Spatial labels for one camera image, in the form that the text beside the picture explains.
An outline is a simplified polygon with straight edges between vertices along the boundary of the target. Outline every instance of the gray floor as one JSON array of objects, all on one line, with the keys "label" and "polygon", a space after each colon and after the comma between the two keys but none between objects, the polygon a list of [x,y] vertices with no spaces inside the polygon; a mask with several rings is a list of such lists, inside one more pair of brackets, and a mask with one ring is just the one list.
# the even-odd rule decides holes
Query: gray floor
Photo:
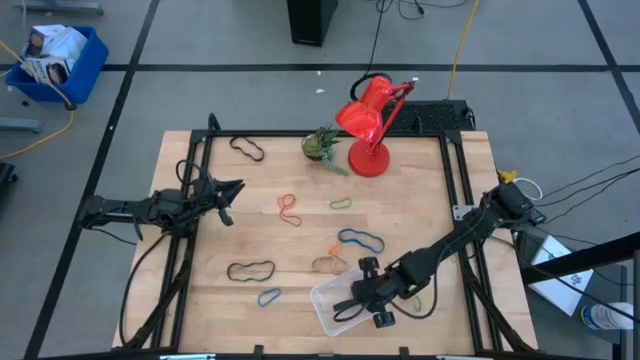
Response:
[{"label": "gray floor", "polygon": [[[0,0],[0,34],[17,49],[20,12],[9,3]],[[30,13],[28,23],[95,26],[110,49],[107,62],[127,64],[150,0],[102,3],[103,17]],[[589,4],[617,62],[640,65],[638,2]],[[394,5],[383,18],[376,63],[451,63],[470,8],[471,2],[448,10],[425,8],[423,20],[406,21]],[[409,14],[413,8],[404,4],[403,11]],[[342,0],[325,46],[312,48],[291,43],[284,0],[161,0],[140,63],[366,63],[376,20],[372,2]],[[10,62],[0,52],[0,64]],[[481,0],[461,63],[604,65],[605,60],[577,1]],[[203,127],[211,111],[226,129],[309,129],[324,124],[348,100],[348,88],[361,73],[137,72],[113,129],[96,193],[123,199],[146,196],[162,133]],[[396,82],[419,78],[412,99],[446,95],[447,72],[391,75]],[[21,181],[0,212],[0,358],[23,355],[123,77],[123,72],[103,72],[68,133],[11,160]],[[624,78],[640,96],[640,74],[626,73]],[[325,92],[317,94],[317,89]],[[41,119],[40,136],[67,120],[59,105],[31,102],[23,107],[25,97],[19,91],[1,93],[0,116]],[[638,130],[608,72],[461,72],[455,98],[466,99],[479,129],[489,132],[497,166],[517,169],[547,191],[640,153]],[[40,136],[0,132],[0,153]],[[637,231],[640,191],[635,184],[634,177],[620,181],[547,229],[594,242]],[[569,205],[545,211],[556,214]],[[134,237],[130,227],[113,228]],[[82,234],[41,355],[109,348],[132,255],[130,246],[101,234]],[[564,331],[558,319],[534,314],[534,325],[543,350],[611,355],[607,343]]]}]

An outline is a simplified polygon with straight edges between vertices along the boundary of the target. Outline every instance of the wooden tabletop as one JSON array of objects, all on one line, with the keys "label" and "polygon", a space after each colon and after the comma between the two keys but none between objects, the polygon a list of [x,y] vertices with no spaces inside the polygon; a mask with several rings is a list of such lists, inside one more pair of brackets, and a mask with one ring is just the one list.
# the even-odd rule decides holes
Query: wooden tabletop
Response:
[{"label": "wooden tabletop", "polygon": [[[165,133],[152,189],[179,188],[174,166],[186,156],[188,139],[189,132]],[[390,328],[376,329],[373,321],[367,320],[338,337],[328,337],[309,296],[312,287],[335,277],[312,272],[311,262],[327,255],[343,228],[366,230],[384,239],[385,251],[378,256],[381,267],[409,250],[429,246],[452,230],[437,139],[386,138],[391,164],[376,178],[329,172],[302,154],[300,138],[253,140],[266,152],[263,162],[255,163],[231,149],[228,138],[214,139],[209,167],[212,176],[243,179],[246,187],[229,210],[233,226],[225,227],[215,212],[200,221],[180,351],[250,353],[254,345],[262,344],[271,354],[397,354],[400,346],[408,346],[416,355],[473,353],[457,256],[440,266],[438,307],[427,320],[412,320],[396,311],[397,323]],[[335,145],[336,163],[348,169],[346,157],[353,139],[342,140]],[[477,201],[483,191],[497,185],[491,148],[484,132],[463,133],[463,141]],[[455,156],[452,162],[457,176]],[[462,203],[458,177],[457,184]],[[278,217],[276,199],[287,193],[297,197],[289,212],[300,216],[300,227]],[[350,208],[329,207],[329,202],[347,196],[353,202]],[[146,226],[144,233],[145,241],[139,243],[134,261],[158,237],[159,230]],[[507,238],[507,234],[498,235]],[[158,301],[168,246],[169,240],[165,240],[136,274],[125,317],[126,337],[133,335]],[[498,308],[522,338],[536,347],[513,250],[497,241],[487,241],[484,249]],[[357,267],[359,258],[371,255],[355,244],[345,245],[340,254],[351,268]],[[226,269],[232,262],[263,260],[276,264],[276,272],[266,282],[241,283],[227,278]],[[259,307],[258,294],[272,287],[280,287],[282,295],[269,306]],[[428,308],[433,286],[419,296],[423,308]],[[412,309],[411,303],[404,306]],[[486,318],[479,302],[478,309]],[[173,308],[168,310],[164,344],[168,344],[173,314]],[[488,331],[483,331],[483,338],[485,347],[490,348]]]}]

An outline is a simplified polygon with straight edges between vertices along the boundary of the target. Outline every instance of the lamp base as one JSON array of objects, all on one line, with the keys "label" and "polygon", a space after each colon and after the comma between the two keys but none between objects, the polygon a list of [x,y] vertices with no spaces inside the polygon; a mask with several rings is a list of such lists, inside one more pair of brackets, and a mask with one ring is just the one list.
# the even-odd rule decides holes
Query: lamp base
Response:
[{"label": "lamp base", "polygon": [[380,144],[373,154],[369,154],[370,147],[368,142],[358,140],[349,149],[349,166],[360,176],[378,176],[389,167],[391,159],[389,149],[384,144]]}]

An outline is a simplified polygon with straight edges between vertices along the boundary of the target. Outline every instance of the blue bin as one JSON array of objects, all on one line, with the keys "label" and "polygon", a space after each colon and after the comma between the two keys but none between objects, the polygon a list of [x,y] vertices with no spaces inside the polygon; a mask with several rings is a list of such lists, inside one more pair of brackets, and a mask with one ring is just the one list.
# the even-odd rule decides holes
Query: blue bin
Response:
[{"label": "blue bin", "polygon": [[[74,26],[82,35],[87,38],[78,61],[71,70],[69,78],[64,84],[57,85],[57,88],[65,94],[73,104],[82,104],[87,101],[91,89],[100,75],[102,65],[107,60],[109,50],[96,34],[96,29],[90,26]],[[20,89],[25,95],[35,101],[64,102],[47,84],[39,84],[20,68],[20,63],[16,63],[7,79],[7,85]]]}]

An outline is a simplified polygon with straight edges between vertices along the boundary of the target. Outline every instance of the blue rubber band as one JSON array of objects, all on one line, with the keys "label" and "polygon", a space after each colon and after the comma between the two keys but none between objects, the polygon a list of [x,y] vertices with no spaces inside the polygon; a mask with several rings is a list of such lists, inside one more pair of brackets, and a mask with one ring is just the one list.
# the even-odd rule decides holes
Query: blue rubber band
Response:
[{"label": "blue rubber band", "polygon": [[[355,234],[366,235],[366,236],[368,236],[368,237],[370,237],[372,239],[378,240],[378,242],[380,242],[380,245],[382,246],[382,248],[380,250],[376,250],[376,249],[372,248],[371,246],[369,246],[367,244],[364,244],[362,241],[360,241],[360,240],[358,240],[356,238],[345,239],[343,237],[343,234],[346,233],[346,232],[352,232],[352,233],[355,233]],[[370,233],[368,233],[366,231],[362,231],[362,230],[354,230],[352,228],[342,229],[342,230],[340,230],[340,232],[338,232],[338,240],[340,240],[343,243],[350,243],[350,242],[356,243],[356,244],[362,246],[365,249],[371,250],[371,252],[373,252],[374,254],[381,254],[384,251],[384,240],[382,240],[381,237],[372,235],[372,234],[370,234]]]},{"label": "blue rubber band", "polygon": [[[267,300],[267,302],[265,302],[265,303],[261,302],[261,299],[262,299],[263,296],[269,295],[271,293],[276,293],[276,294],[271,299]],[[282,289],[280,289],[280,288],[271,288],[271,289],[267,289],[267,290],[261,292],[260,295],[258,295],[258,306],[265,307],[265,306],[271,304],[271,302],[273,302],[273,300],[277,299],[278,296],[280,296],[280,294],[282,294]]]}]

